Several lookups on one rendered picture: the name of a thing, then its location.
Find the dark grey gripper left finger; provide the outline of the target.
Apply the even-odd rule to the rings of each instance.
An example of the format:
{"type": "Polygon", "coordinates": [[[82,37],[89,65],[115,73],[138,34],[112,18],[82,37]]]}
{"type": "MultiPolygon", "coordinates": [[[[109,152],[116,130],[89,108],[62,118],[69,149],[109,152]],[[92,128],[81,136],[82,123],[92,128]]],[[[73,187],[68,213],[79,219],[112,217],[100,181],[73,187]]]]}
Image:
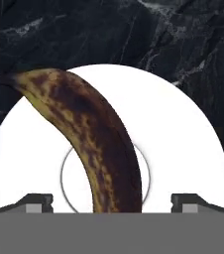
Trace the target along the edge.
{"type": "Polygon", "coordinates": [[[0,213],[53,213],[53,201],[51,193],[28,193],[17,202],[0,207],[0,213]]]}

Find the white round bowl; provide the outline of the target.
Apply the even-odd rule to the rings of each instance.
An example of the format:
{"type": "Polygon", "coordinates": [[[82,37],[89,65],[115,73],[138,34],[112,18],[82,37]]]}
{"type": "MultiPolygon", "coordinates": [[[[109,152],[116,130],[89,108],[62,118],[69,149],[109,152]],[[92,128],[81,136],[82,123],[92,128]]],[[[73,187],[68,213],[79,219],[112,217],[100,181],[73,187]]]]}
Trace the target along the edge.
{"type": "MultiPolygon", "coordinates": [[[[142,174],[143,210],[168,212],[174,193],[196,193],[224,207],[224,152],[199,107],[166,80],[134,67],[74,69],[102,93],[124,122],[142,174]]],[[[92,196],[67,140],[26,99],[0,126],[0,207],[32,192],[50,193],[57,212],[89,212],[92,196]]]]}

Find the brown spotted yellow banana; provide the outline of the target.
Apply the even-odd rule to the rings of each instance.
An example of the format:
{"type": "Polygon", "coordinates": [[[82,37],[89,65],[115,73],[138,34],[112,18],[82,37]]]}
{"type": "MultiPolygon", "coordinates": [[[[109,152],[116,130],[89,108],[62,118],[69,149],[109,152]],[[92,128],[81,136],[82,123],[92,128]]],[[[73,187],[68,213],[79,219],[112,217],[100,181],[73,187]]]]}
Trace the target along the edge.
{"type": "Polygon", "coordinates": [[[109,101],[79,75],[59,68],[0,74],[71,144],[87,174],[93,211],[140,213],[141,171],[129,133],[109,101]]]}

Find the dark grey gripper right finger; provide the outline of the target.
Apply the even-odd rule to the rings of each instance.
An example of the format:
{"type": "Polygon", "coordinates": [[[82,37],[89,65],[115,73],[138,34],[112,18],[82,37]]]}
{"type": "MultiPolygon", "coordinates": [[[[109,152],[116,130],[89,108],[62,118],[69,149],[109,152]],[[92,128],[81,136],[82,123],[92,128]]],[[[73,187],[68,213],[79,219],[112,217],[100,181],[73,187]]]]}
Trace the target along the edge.
{"type": "Polygon", "coordinates": [[[209,203],[196,193],[173,193],[170,201],[172,213],[224,212],[224,207],[209,203]]]}

